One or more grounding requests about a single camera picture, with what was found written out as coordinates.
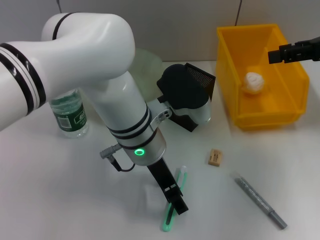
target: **yellow plastic crate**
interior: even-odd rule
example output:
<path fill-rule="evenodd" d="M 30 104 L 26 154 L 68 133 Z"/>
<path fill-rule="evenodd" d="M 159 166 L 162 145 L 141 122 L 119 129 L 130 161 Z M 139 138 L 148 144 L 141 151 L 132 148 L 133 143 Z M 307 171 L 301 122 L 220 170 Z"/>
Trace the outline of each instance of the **yellow plastic crate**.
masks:
<path fill-rule="evenodd" d="M 291 124 L 306 111 L 309 77 L 299 62 L 269 64 L 268 51 L 288 44 L 278 25 L 218 27 L 215 74 L 234 124 L 260 130 Z M 258 94 L 243 91 L 248 72 L 263 76 Z"/>

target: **plastic bottle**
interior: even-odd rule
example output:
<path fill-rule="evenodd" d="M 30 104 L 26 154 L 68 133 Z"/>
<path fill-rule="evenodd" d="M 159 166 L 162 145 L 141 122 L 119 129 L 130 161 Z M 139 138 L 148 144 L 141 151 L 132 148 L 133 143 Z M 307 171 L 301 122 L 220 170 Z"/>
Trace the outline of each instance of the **plastic bottle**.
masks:
<path fill-rule="evenodd" d="M 88 131 L 87 116 L 78 89 L 70 90 L 50 102 L 59 128 L 68 138 L 80 138 Z"/>

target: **white tabletop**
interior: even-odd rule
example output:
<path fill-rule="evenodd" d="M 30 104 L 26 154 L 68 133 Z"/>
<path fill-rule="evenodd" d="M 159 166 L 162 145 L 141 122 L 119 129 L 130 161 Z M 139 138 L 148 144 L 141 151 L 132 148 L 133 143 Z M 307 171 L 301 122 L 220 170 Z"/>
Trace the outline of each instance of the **white tabletop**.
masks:
<path fill-rule="evenodd" d="M 215 62 L 191 62 L 214 73 Z M 282 129 L 248 133 L 228 120 L 215 84 L 212 119 L 192 133 L 171 121 L 160 129 L 174 173 L 185 165 L 189 211 L 162 232 L 166 200 L 146 167 L 117 172 L 99 152 L 116 143 L 89 104 L 89 132 L 67 139 L 49 105 L 0 132 L 2 240 L 302 240 L 319 239 L 320 65 L 310 77 L 307 113 Z M 208 165 L 211 148 L 223 151 Z M 132 163 L 123 151 L 123 168 Z M 233 182 L 238 172 L 288 224 L 281 231 Z"/>

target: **robotic arm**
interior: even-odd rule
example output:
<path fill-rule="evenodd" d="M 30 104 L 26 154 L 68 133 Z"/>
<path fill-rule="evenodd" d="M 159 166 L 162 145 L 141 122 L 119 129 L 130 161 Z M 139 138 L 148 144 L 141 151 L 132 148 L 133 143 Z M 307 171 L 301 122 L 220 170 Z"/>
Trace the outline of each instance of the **robotic arm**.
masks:
<path fill-rule="evenodd" d="M 187 211 L 163 159 L 166 141 L 158 125 L 172 110 L 189 115 L 196 124 L 209 121 L 209 97 L 199 91 L 193 97 L 200 99 L 197 104 L 185 103 L 170 91 L 178 85 L 162 81 L 166 97 L 146 104 L 128 72 L 135 56 L 134 36 L 117 15 L 57 14 L 45 24 L 41 40 L 0 44 L 0 131 L 56 96 L 81 87 L 118 142 L 101 157 L 121 171 L 113 154 L 123 149 L 134 164 L 148 167 L 178 214 Z M 192 81 L 188 86 L 195 88 Z"/>

